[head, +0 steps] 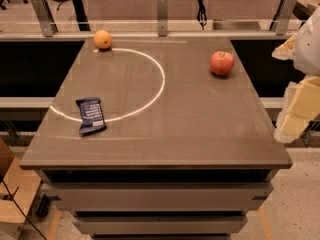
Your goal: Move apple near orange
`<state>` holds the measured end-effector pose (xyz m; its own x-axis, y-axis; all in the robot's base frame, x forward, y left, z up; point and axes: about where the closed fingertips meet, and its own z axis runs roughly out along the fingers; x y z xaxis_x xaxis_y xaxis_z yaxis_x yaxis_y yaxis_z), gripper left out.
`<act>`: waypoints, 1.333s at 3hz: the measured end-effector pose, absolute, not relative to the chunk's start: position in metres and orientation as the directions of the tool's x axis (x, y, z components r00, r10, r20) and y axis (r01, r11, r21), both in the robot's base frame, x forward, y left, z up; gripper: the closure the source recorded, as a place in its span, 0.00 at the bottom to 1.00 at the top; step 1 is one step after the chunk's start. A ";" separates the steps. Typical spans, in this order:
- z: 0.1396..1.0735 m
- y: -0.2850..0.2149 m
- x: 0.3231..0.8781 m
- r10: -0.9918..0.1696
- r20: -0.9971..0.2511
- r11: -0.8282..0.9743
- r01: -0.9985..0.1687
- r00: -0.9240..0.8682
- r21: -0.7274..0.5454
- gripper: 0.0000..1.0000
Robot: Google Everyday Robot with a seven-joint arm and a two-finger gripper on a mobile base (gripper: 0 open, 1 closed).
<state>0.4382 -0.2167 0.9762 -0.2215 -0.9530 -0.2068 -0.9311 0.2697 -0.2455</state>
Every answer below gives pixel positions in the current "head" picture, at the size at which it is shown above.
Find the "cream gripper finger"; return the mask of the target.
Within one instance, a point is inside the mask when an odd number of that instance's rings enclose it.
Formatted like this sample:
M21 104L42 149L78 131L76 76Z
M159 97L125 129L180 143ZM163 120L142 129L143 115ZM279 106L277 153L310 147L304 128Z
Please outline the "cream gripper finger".
M320 77L307 75L299 83L290 82L285 89L274 138L280 143L292 143L319 114Z
M279 60L292 60L294 56L294 44L297 35L294 34L272 52L272 57Z

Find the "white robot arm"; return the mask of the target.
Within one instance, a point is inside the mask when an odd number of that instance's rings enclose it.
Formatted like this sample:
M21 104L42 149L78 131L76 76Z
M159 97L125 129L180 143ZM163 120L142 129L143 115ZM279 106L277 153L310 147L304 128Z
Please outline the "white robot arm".
M305 74L303 80L286 87L276 121L274 138L291 143L320 114L320 7L296 34L272 52L272 57L292 60L294 68Z

